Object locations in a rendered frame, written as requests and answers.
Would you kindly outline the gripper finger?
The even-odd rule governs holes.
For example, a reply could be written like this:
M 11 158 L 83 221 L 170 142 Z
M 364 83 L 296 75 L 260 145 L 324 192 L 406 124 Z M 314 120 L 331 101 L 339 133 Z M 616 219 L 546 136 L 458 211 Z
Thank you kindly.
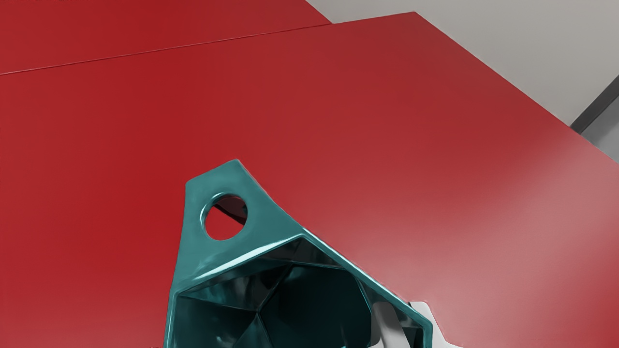
M 370 348 L 413 348 L 412 333 L 415 333 L 416 338 L 431 337 L 431 348 L 463 348 L 446 341 L 426 302 L 409 302 L 409 306 L 431 322 L 431 335 L 423 333 L 418 324 L 405 326 L 389 302 L 376 302 L 371 307 Z

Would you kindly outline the teal faceted mug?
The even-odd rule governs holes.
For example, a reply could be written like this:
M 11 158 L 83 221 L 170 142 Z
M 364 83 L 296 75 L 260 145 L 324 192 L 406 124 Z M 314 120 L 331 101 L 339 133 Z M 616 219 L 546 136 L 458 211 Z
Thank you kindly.
M 432 324 L 302 227 L 238 160 L 186 183 L 163 348 L 370 348 L 371 307 Z

